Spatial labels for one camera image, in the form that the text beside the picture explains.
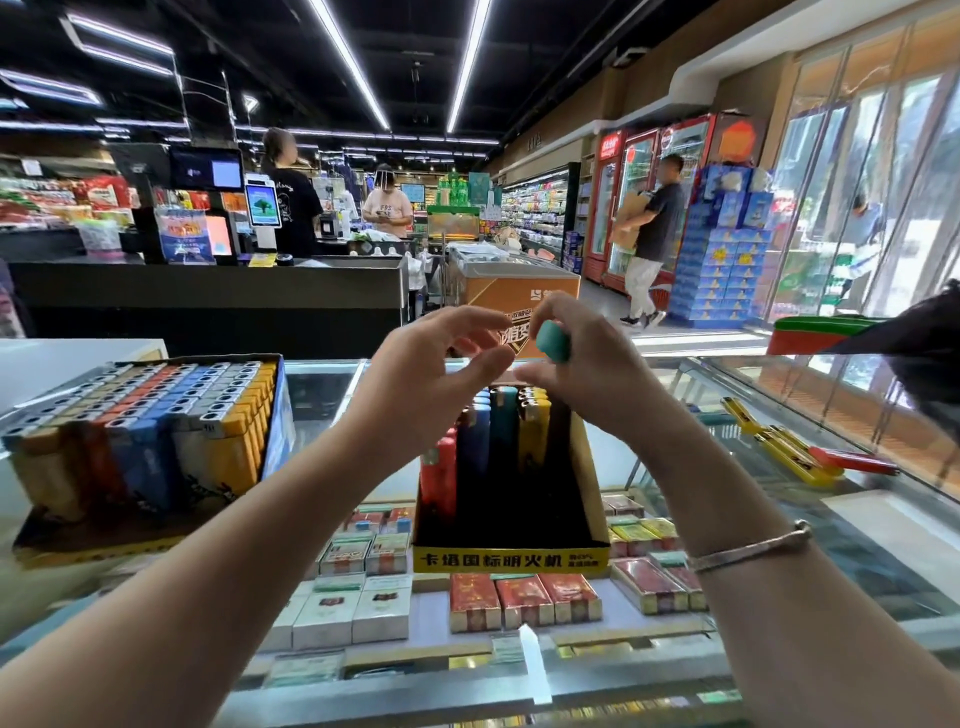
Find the silver bracelet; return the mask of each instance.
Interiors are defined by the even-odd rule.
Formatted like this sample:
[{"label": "silver bracelet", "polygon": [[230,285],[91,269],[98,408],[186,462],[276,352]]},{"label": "silver bracelet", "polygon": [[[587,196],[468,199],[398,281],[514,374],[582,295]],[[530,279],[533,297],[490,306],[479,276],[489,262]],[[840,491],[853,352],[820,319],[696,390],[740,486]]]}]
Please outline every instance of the silver bracelet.
[{"label": "silver bracelet", "polygon": [[722,569],[732,564],[739,564],[741,561],[756,559],[771,551],[799,551],[813,537],[813,529],[806,521],[797,521],[793,524],[793,530],[782,536],[773,539],[767,539],[757,544],[742,546],[741,548],[731,548],[729,551],[717,551],[709,553],[706,556],[687,558],[687,567],[696,573],[704,571],[713,571]]}]

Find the cigarette pack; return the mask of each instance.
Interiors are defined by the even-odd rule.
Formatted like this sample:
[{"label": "cigarette pack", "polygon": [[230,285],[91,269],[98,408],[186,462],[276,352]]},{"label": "cigarette pack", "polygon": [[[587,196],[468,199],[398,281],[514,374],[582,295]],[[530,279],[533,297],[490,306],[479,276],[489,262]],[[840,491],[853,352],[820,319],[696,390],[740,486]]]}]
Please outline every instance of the cigarette pack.
[{"label": "cigarette pack", "polygon": [[686,612],[689,595],[648,559],[624,559],[613,564],[617,587],[645,615]]},{"label": "cigarette pack", "polygon": [[409,533],[381,533],[373,539],[367,554],[367,574],[406,573],[409,546]]},{"label": "cigarette pack", "polygon": [[320,577],[293,628],[294,649],[346,647],[352,642],[353,614],[363,590],[361,574]]},{"label": "cigarette pack", "polygon": [[610,557],[612,559],[623,559],[630,555],[629,544],[626,539],[620,538],[612,528],[608,528],[610,536]]},{"label": "cigarette pack", "polygon": [[274,626],[270,628],[263,644],[260,645],[262,652],[277,652],[284,649],[293,649],[294,647],[294,622],[300,615],[300,610],[306,604],[306,595],[293,594],[287,599],[286,606],[280,610],[280,614],[274,620]]},{"label": "cigarette pack", "polygon": [[379,533],[382,513],[354,513],[346,523],[346,531]]},{"label": "cigarette pack", "polygon": [[556,620],[553,600],[538,577],[502,579],[496,582],[496,590],[507,629],[519,629],[521,624],[542,627]]},{"label": "cigarette pack", "polygon": [[553,599],[557,624],[603,618],[603,602],[581,574],[546,573],[540,581]]},{"label": "cigarette pack", "polygon": [[364,560],[370,550],[372,534],[343,533],[337,534],[326,548],[323,560],[320,562],[320,575],[327,576],[338,573],[363,573]]},{"label": "cigarette pack", "polygon": [[697,574],[687,567],[664,567],[660,566],[664,573],[680,584],[690,596],[690,611],[705,612],[708,609],[707,597],[704,595],[704,588],[700,585],[700,579]]},{"label": "cigarette pack", "polygon": [[655,536],[642,525],[619,525],[613,533],[627,542],[627,553],[630,556],[646,556],[651,551],[663,551],[659,536]]},{"label": "cigarette pack", "polygon": [[603,503],[605,512],[612,509],[617,516],[636,516],[640,519],[643,518],[643,506],[622,494],[604,494]]},{"label": "cigarette pack", "polygon": [[412,574],[368,578],[353,614],[353,643],[407,639],[413,585]]},{"label": "cigarette pack", "polygon": [[661,550],[675,551],[678,548],[683,548],[680,543],[680,536],[677,534],[677,526],[669,519],[641,519],[640,525],[660,538]]},{"label": "cigarette pack", "polygon": [[450,632],[498,630],[502,622],[500,598],[487,574],[450,576]]}]

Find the monitor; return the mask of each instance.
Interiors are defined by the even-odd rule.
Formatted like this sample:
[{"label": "monitor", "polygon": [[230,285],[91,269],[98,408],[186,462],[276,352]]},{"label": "monitor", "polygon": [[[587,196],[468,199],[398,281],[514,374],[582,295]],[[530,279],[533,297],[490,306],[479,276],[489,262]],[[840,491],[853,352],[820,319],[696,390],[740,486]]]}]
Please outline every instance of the monitor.
[{"label": "monitor", "polygon": [[171,147],[170,176],[174,189],[243,191],[243,162],[235,149]]},{"label": "monitor", "polygon": [[250,223],[255,228],[282,226],[276,187],[272,182],[248,182],[247,207],[250,209]]},{"label": "monitor", "polygon": [[402,184],[400,189],[410,202],[423,204],[425,193],[422,184]]},{"label": "monitor", "polygon": [[226,217],[208,212],[206,214],[206,233],[210,238],[210,251],[214,255],[233,255]]}]

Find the hand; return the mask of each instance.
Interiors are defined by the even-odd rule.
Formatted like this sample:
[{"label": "hand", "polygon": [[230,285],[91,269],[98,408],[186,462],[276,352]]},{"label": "hand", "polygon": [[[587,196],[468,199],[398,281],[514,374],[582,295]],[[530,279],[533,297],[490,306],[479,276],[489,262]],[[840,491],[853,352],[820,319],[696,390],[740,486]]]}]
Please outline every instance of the hand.
[{"label": "hand", "polygon": [[644,414],[651,411],[651,400],[666,391],[633,342],[573,297],[554,293],[544,301],[534,311],[530,338],[535,339],[543,322],[550,320],[570,334],[569,362],[522,364],[514,368],[514,375],[555,392],[585,420],[630,444]]},{"label": "hand", "polygon": [[[337,427],[369,443],[384,477],[399,470],[436,445],[473,396],[513,363],[513,350],[492,333],[509,326],[505,314],[458,306],[394,329]],[[450,347],[472,361],[449,375],[444,357]]]}]

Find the red cigarette pack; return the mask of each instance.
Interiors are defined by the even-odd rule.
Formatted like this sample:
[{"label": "red cigarette pack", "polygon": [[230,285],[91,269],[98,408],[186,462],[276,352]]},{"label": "red cigarette pack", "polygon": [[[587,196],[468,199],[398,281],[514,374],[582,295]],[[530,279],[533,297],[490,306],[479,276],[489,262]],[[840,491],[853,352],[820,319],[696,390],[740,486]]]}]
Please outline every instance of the red cigarette pack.
[{"label": "red cigarette pack", "polygon": [[519,629],[521,624],[542,627],[554,623],[556,615],[553,600],[538,577],[502,579],[496,582],[496,590],[503,604],[503,620],[507,629]]},{"label": "red cigarette pack", "polygon": [[614,562],[611,576],[620,591],[645,615],[686,612],[690,608],[686,590],[649,559]]},{"label": "red cigarette pack", "polygon": [[488,574],[450,575],[450,632],[498,630],[502,621],[500,598]]},{"label": "red cigarette pack", "polygon": [[599,621],[603,618],[603,602],[583,575],[546,573],[540,577],[540,581],[553,599],[557,624]]}]

